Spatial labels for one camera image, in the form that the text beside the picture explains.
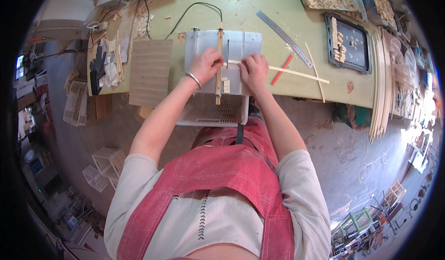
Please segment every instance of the metal ruler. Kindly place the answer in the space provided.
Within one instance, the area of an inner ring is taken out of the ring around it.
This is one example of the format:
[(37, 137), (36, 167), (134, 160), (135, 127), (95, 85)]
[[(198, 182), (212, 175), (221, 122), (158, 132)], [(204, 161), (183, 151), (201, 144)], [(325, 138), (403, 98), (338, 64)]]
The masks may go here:
[(306, 66), (311, 69), (314, 64), (312, 61), (304, 54), (304, 52), (298, 47), (297, 44), (279, 27), (274, 23), (269, 17), (267, 17), (264, 13), (259, 10), (256, 15), (263, 20), (270, 28), (275, 31), (289, 46), (291, 46), (292, 50), (301, 58), (301, 60), (306, 64)]

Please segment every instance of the window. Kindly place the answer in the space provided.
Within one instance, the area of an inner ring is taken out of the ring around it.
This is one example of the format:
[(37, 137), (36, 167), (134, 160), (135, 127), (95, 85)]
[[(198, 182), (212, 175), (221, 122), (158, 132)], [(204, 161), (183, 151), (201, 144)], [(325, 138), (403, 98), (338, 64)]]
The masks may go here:
[(23, 55), (17, 57), (16, 63), (16, 79), (23, 77), (25, 68), (23, 67)]

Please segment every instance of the hand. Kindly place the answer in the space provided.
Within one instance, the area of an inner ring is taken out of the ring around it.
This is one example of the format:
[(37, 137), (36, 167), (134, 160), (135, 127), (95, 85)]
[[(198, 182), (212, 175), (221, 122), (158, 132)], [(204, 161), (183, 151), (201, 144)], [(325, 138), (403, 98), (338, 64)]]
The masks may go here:
[(215, 51), (214, 47), (209, 47), (193, 59), (190, 65), (190, 73), (199, 80), (201, 85), (204, 85), (215, 75), (216, 70), (223, 65), (224, 58), (221, 53)]
[(241, 70), (241, 79), (247, 85), (254, 98), (263, 91), (267, 91), (266, 77), (269, 62), (265, 56), (253, 54), (245, 57), (238, 63)]

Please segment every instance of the workbench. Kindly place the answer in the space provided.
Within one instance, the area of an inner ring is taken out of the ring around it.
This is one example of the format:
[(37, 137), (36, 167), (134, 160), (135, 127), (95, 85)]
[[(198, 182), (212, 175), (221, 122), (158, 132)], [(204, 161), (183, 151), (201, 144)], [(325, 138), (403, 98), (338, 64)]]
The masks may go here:
[[(154, 40), (164, 39), (175, 26), (186, 8), (194, 2), (207, 2), (221, 8), (225, 30), (252, 31), (263, 35), (263, 54), (267, 57), (270, 66), (281, 67), (290, 52), (285, 42), (273, 30), (269, 28), (255, 14), (258, 10), (264, 12), (281, 29), (283, 29), (296, 44), (308, 55), (304, 42), (307, 42), (311, 51), (314, 64), (321, 79), (329, 80), (329, 84), (322, 83), (326, 101), (347, 103), (362, 107), (373, 107), (375, 68), (372, 73), (363, 75), (352, 69), (341, 69), (328, 62), (327, 35), (324, 22), (325, 11), (305, 10), (301, 0), (153, 0), (148, 2), (150, 14), (154, 15), (151, 21), (150, 35)], [(120, 12), (123, 14), (119, 27), (119, 38), (130, 35), (134, 10), (138, 4), (139, 10), (146, 12), (145, 3), (131, 0), (131, 4)], [(370, 36), (374, 35), (377, 27), (371, 23), (363, 24), (352, 18), (341, 15), (355, 24), (364, 27)], [(195, 5), (184, 16), (181, 23), (169, 39), (174, 40), (172, 57), (170, 62), (169, 90), (172, 90), (181, 77), (184, 76), (184, 51), (185, 40), (178, 37), (179, 33), (191, 31), (198, 27), (201, 30), (216, 30), (219, 28), (219, 14), (210, 7)], [(132, 39), (135, 37), (137, 25), (132, 31)], [(117, 87), (103, 87), (100, 95), (122, 93), (129, 91), (131, 48), (129, 45), (129, 60), (123, 64), (125, 81)], [(96, 47), (88, 52), (88, 63), (95, 58)], [(303, 61), (295, 56), (289, 63), (289, 69), (315, 76), (314, 69), (308, 69)], [(269, 70), (267, 74), (267, 88), (276, 95), (285, 95), (301, 98), (321, 100), (321, 92), (316, 80), (303, 78), (297, 75), (283, 73), (274, 86), (270, 85), (277, 72)]]

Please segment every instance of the red apron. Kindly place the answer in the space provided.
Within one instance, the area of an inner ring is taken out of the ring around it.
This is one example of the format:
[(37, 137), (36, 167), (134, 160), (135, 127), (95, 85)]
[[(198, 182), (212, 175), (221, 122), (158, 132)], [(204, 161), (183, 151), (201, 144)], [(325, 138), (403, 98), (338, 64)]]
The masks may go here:
[(294, 258), (292, 218), (283, 206), (281, 186), (271, 169), (278, 160), (269, 133), (255, 117), (249, 117), (244, 126), (242, 145), (231, 145), (236, 132), (236, 128), (216, 129), (203, 140), (204, 146), (192, 149), (164, 167), (153, 189), (128, 220), (119, 243), (118, 260), (144, 257), (174, 195), (219, 187), (246, 196), (264, 218), (260, 259)]

